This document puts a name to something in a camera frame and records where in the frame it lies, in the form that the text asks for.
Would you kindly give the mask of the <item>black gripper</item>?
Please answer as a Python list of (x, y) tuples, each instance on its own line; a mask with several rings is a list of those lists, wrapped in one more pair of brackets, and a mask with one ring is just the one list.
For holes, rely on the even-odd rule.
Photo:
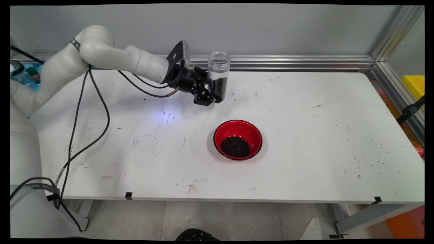
[(196, 105), (209, 106), (211, 103), (222, 102), (221, 96), (205, 89), (205, 82), (208, 82), (208, 73), (198, 66), (190, 69), (175, 65), (165, 78), (165, 83), (170, 88), (178, 88), (179, 91), (192, 93), (193, 103)]

